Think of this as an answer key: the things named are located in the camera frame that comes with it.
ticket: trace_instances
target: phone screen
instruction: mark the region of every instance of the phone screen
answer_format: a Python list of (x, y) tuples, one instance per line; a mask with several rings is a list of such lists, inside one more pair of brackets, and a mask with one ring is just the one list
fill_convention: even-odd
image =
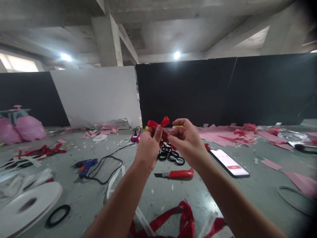
[(233, 175), (242, 176), (249, 175), (249, 173), (242, 168), (237, 162), (235, 162), (229, 155), (227, 155), (221, 149), (214, 149), (211, 152), (218, 158), (220, 163), (222, 163)]

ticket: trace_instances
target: pink device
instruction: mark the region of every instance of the pink device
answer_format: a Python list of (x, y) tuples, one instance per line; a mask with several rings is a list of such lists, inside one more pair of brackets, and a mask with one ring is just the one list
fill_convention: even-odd
[(16, 129), (24, 140), (34, 141), (47, 135), (42, 123), (27, 113), (30, 109), (21, 109), (20, 105), (14, 107), (17, 109), (9, 110), (12, 112), (11, 124), (16, 125)]
[(137, 142), (137, 143), (139, 143), (139, 139), (140, 139), (140, 135), (141, 135), (141, 128), (140, 128), (140, 131), (139, 131), (138, 133), (136, 132), (136, 129), (137, 129), (137, 128), (140, 128), (140, 127), (136, 127), (136, 128), (135, 128), (134, 135), (131, 136), (131, 142)]
[(8, 111), (0, 113), (0, 141), (10, 145), (20, 143), (22, 137), (14, 125), (10, 124), (10, 119), (7, 118), (9, 113)]

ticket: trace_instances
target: smartphone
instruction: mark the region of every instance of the smartphone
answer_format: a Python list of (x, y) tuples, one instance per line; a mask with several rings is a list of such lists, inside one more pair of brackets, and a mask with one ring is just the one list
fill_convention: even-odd
[(250, 177), (248, 171), (235, 162), (229, 155), (221, 149), (210, 150), (211, 155), (229, 172), (232, 177), (245, 178)]

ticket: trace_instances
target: window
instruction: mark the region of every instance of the window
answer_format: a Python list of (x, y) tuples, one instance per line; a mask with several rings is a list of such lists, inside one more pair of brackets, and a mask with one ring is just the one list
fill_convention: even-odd
[(0, 59), (9, 73), (38, 72), (34, 61), (0, 53)]

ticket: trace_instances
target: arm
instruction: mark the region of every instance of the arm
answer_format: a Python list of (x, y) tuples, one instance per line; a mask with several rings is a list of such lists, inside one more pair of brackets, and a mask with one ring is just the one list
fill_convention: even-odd
[(173, 125), (179, 124), (184, 127), (176, 127), (167, 139), (198, 172), (234, 236), (286, 237), (217, 169), (194, 125), (188, 119), (173, 122)]
[(154, 169), (161, 136), (160, 125), (142, 133), (133, 164), (83, 238), (127, 237), (145, 183)]

